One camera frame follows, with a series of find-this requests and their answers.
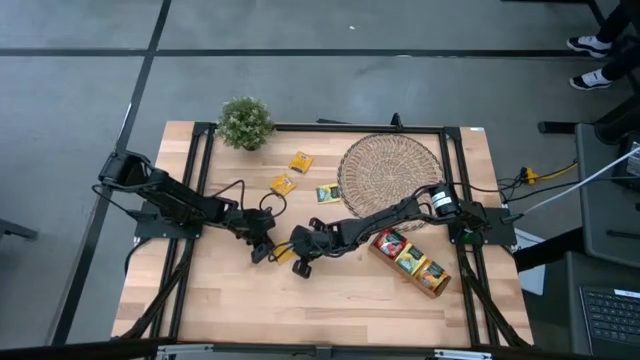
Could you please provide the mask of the black chair leg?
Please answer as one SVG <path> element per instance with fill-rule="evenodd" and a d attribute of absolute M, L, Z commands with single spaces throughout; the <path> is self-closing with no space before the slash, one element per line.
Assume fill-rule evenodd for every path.
<path fill-rule="evenodd" d="M 37 238 L 38 232 L 0 218 L 0 240 L 4 236 L 17 236 L 32 241 Z"/>

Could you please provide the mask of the white paper sheet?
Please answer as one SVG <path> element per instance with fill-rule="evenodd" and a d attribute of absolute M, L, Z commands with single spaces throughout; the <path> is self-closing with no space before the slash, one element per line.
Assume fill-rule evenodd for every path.
<path fill-rule="evenodd" d="M 516 235 L 516 244 L 513 246 L 514 251 L 523 250 L 543 242 L 542 238 L 526 231 L 518 228 L 515 228 L 514 231 Z M 521 289 L 531 294 L 542 296 L 544 294 L 545 272 L 545 265 L 539 265 L 520 272 L 519 281 Z"/>

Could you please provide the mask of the grey cart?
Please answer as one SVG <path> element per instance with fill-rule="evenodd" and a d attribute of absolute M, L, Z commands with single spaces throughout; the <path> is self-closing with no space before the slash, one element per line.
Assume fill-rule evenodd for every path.
<path fill-rule="evenodd" d="M 581 180 L 619 158 L 619 147 L 601 142 L 592 125 L 576 131 Z M 592 257 L 640 268 L 640 193 L 614 183 L 611 169 L 579 189 L 585 251 Z"/>

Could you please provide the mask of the yellow-green tea bag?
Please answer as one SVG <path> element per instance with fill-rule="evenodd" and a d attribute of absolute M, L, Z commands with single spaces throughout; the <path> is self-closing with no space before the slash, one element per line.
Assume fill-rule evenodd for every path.
<path fill-rule="evenodd" d="M 414 244 L 408 243 L 395 258 L 394 263 L 411 276 L 424 265 L 427 257 Z"/>
<path fill-rule="evenodd" d="M 341 195 L 338 184 L 333 183 L 317 186 L 316 199 L 319 204 L 339 202 Z"/>

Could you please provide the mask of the black box with white label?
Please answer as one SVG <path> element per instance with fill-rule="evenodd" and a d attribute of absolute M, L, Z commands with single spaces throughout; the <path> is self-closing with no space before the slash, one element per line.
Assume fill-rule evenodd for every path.
<path fill-rule="evenodd" d="M 633 154 L 614 166 L 615 183 L 640 193 L 640 132 L 629 132 L 621 138 L 618 155 L 629 152 Z"/>

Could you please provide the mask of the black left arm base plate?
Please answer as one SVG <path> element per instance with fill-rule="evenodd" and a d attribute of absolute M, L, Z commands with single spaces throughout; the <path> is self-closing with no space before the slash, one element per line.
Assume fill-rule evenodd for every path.
<path fill-rule="evenodd" d="M 136 220 L 135 236 L 139 238 L 198 238 L 202 224 L 179 225 L 161 215 L 157 206 L 145 201 Z"/>

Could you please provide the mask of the wooden three-compartment tea box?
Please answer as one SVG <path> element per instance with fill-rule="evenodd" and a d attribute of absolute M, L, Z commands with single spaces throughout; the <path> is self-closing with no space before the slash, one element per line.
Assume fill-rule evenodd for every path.
<path fill-rule="evenodd" d="M 430 298 L 439 297 L 451 280 L 445 269 L 392 228 L 378 233 L 369 251 Z"/>

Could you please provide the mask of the red tea bag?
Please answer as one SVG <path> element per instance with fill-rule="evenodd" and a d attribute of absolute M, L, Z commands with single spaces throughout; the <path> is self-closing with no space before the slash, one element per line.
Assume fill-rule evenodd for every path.
<path fill-rule="evenodd" d="M 373 245 L 390 259 L 395 259 L 407 244 L 407 239 L 394 229 L 378 234 Z"/>

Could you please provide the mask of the black metal table frame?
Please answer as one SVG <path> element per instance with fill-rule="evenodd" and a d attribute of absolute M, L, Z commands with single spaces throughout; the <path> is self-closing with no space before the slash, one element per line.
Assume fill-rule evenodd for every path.
<path fill-rule="evenodd" d="M 237 179 L 246 183 L 245 205 L 254 207 L 276 175 L 284 174 L 297 151 L 314 161 L 306 175 L 290 172 L 296 188 L 286 195 L 287 210 L 270 232 L 276 242 L 288 240 L 293 228 L 312 217 L 324 222 L 351 217 L 340 203 L 319 205 L 315 187 L 336 182 L 340 160 L 359 139 L 394 132 L 390 125 L 279 124 L 266 146 L 256 152 L 234 150 L 214 140 L 205 194 Z M 167 122 L 156 165 L 180 179 L 195 122 Z M 469 182 L 496 189 L 497 181 L 485 132 L 459 130 L 462 150 L 447 137 L 452 177 L 462 181 L 457 157 L 464 152 Z M 178 326 L 180 341 L 286 345 L 348 345 L 469 348 L 471 337 L 459 274 L 458 256 L 446 226 L 425 225 L 406 235 L 452 276 L 443 294 L 430 298 L 388 265 L 359 247 L 338 259 L 314 260 L 303 279 L 291 271 L 297 257 L 284 264 L 252 264 L 249 247 L 228 231 L 206 228 L 195 240 Z M 132 255 L 113 323 L 112 335 L 123 335 L 157 295 L 168 241 L 153 239 Z M 520 281 L 510 253 L 482 246 L 492 300 L 527 343 L 532 333 Z"/>

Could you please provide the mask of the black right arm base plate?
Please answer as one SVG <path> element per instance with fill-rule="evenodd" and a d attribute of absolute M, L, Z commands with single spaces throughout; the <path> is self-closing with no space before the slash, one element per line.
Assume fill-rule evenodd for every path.
<path fill-rule="evenodd" d="M 461 216 L 448 226 L 449 240 L 465 245 L 515 245 L 514 227 L 503 222 L 506 217 L 509 217 L 506 208 L 465 204 Z"/>

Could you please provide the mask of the dark laptop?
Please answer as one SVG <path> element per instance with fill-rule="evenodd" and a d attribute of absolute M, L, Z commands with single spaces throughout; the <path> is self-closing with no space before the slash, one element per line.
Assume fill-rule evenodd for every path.
<path fill-rule="evenodd" d="M 591 354 L 640 360 L 640 292 L 582 286 L 580 299 Z"/>

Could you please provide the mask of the black stand leg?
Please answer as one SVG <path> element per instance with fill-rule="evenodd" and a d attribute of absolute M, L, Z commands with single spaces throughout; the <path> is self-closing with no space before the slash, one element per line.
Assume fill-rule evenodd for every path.
<path fill-rule="evenodd" d="M 579 122 L 542 121 L 537 124 L 542 134 L 574 135 Z M 640 95 L 633 95 L 596 121 L 583 122 L 591 125 L 596 137 L 605 144 L 620 142 L 627 134 L 640 133 Z"/>

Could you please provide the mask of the grey desk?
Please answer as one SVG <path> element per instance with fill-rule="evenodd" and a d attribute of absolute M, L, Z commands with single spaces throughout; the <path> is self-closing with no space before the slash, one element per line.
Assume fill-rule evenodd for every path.
<path fill-rule="evenodd" d="M 579 253 L 565 255 L 568 296 L 570 338 L 572 351 L 593 356 L 587 338 L 587 328 L 580 299 L 582 286 L 611 287 L 640 292 L 640 269 L 591 258 Z"/>

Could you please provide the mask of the round woven placemat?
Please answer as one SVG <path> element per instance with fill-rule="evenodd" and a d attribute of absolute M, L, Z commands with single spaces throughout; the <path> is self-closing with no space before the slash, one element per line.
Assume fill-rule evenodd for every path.
<path fill-rule="evenodd" d="M 347 209 L 364 218 L 386 209 L 421 186 L 441 183 L 445 171 L 435 135 L 367 135 L 346 151 L 337 184 Z"/>

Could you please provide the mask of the person's shoe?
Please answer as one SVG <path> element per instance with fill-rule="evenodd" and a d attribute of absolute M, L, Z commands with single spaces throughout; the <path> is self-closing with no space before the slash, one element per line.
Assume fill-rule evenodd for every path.
<path fill-rule="evenodd" d="M 612 84 L 612 81 L 606 79 L 602 75 L 602 70 L 598 69 L 570 78 L 569 84 L 576 90 L 591 91 L 608 88 Z"/>
<path fill-rule="evenodd" d="M 601 42 L 596 36 L 570 37 L 566 46 L 578 53 L 585 53 L 593 58 L 604 58 L 612 49 L 611 43 Z"/>

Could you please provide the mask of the silver bracket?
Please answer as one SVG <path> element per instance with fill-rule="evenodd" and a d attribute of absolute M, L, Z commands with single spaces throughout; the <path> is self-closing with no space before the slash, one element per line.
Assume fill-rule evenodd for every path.
<path fill-rule="evenodd" d="M 455 349 L 435 349 L 433 357 L 436 360 L 493 360 L 491 353 Z"/>
<path fill-rule="evenodd" d="M 175 360 L 178 355 L 212 352 L 213 344 L 171 344 L 157 348 L 155 360 Z"/>

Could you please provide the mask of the person's leg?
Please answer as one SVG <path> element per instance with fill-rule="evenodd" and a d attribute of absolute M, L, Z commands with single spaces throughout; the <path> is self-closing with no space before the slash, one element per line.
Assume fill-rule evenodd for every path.
<path fill-rule="evenodd" d="M 640 0 L 619 0 L 595 37 L 601 43 L 613 43 L 635 20 L 640 21 Z"/>
<path fill-rule="evenodd" d="M 616 81 L 640 66 L 640 44 L 625 50 L 601 69 L 608 81 Z"/>

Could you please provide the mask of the small green potted plant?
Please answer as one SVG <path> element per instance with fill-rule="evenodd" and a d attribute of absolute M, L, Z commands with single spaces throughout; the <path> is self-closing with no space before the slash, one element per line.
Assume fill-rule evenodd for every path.
<path fill-rule="evenodd" d="M 267 106 L 253 97 L 235 97 L 222 106 L 216 135 L 226 146 L 255 151 L 275 133 Z"/>

